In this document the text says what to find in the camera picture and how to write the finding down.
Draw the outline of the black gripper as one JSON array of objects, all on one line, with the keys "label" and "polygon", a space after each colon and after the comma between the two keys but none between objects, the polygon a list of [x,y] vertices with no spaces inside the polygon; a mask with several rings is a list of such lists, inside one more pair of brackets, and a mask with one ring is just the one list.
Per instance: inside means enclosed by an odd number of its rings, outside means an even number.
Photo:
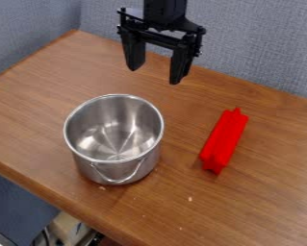
[{"label": "black gripper", "polygon": [[[117,13],[123,20],[138,20],[147,29],[194,35],[194,56],[199,57],[206,29],[187,19],[187,6],[188,0],[143,0],[142,9],[120,7]],[[135,71],[146,62],[146,42],[136,33],[124,28],[120,29],[120,40],[127,67]],[[191,62],[192,49],[180,45],[171,57],[171,85],[176,85],[188,74]]]}]

